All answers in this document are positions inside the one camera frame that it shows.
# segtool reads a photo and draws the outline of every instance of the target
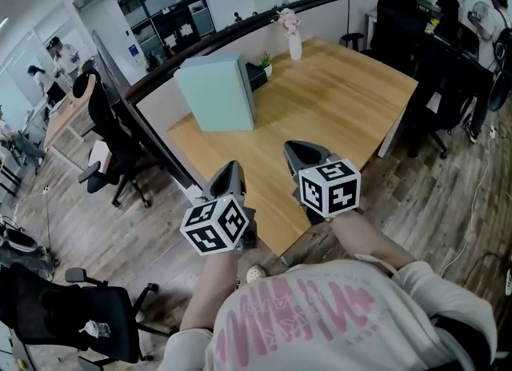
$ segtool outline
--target wooden tabletop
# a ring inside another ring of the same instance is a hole
[[[202,132],[192,114],[169,137],[210,179],[231,160],[244,169],[246,206],[256,209],[258,236],[278,256],[310,227],[291,193],[283,156],[290,139],[325,146],[361,169],[406,107],[417,82],[365,55],[312,38],[302,60],[272,59],[273,74],[254,91],[254,131]]]
[[[52,115],[48,122],[45,136],[45,149],[48,149],[61,136],[64,129],[80,114],[89,103],[90,95],[93,93],[96,76],[91,74],[87,88],[81,98],[73,95],[73,90],[67,93],[61,107]]]

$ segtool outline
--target white desk leg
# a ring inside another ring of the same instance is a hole
[[[80,174],[83,172],[83,169],[80,166],[78,166],[76,163],[71,161],[65,154],[63,154],[60,150],[55,148],[55,146],[52,145],[50,147],[50,152],[52,154],[55,154],[57,156],[57,158],[63,160],[65,163],[68,164],[68,166],[70,166],[71,168],[73,168],[74,170],[79,172]]]
[[[71,128],[70,126],[67,126],[67,127],[66,127],[66,129],[67,129],[68,131],[70,131],[70,132],[73,134],[73,136],[74,136],[75,138],[77,138],[77,139],[80,141],[80,143],[81,143],[81,144],[82,144],[82,143],[84,143],[84,142],[86,141],[86,140],[82,137],[82,135],[80,135],[77,131],[75,131],[75,130],[74,130],[73,128]]]
[[[386,156],[387,150],[390,148],[391,141],[393,141],[393,137],[397,132],[398,126],[400,125],[400,122],[402,121],[403,114],[406,112],[405,108],[400,114],[400,116],[397,118],[397,120],[394,122],[393,126],[391,126],[390,132],[387,133],[386,137],[384,138],[384,141],[382,142],[381,149],[378,150],[377,155],[380,158],[384,158]]]

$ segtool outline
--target white shoe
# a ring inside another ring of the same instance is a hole
[[[266,273],[260,266],[254,265],[249,270],[247,270],[247,283],[251,283],[252,281],[258,280],[260,278],[265,278]]]
[[[510,296],[512,294],[512,269],[506,272],[505,294]]]

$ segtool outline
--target white cube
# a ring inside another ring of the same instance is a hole
[[[194,206],[185,212],[180,231],[202,256],[233,250],[249,219],[233,195]]]
[[[298,173],[301,202],[323,217],[335,217],[359,206],[361,174],[348,159]]]

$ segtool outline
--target white cable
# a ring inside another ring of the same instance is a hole
[[[477,198],[477,194],[478,194],[478,188],[480,187],[480,185],[482,184],[483,180],[486,178],[486,174],[487,174],[487,170],[489,169],[489,162],[490,162],[490,158],[489,158],[489,153],[490,153],[490,140],[492,139],[491,136],[489,136],[489,138],[487,139],[487,165],[486,165],[486,168],[485,170],[483,171],[483,175],[482,175],[482,179],[480,179],[480,182],[478,183],[477,185],[477,189],[474,190],[474,196],[473,196],[473,201],[471,202],[471,218],[470,218],[470,235],[467,237],[466,241],[464,242],[464,246],[462,247],[461,251],[458,252],[458,255],[455,257],[454,260],[452,260],[450,263],[448,263],[447,265],[445,265],[443,268],[442,268],[442,271],[441,271],[441,277],[444,276],[445,272],[446,272],[446,269],[448,269],[451,265],[453,265],[459,257],[462,256],[462,254],[464,253],[464,250],[466,250],[466,246],[467,244],[469,243],[470,241],[470,238],[471,238],[471,235],[473,234],[473,211],[474,211],[474,201],[476,200]]]

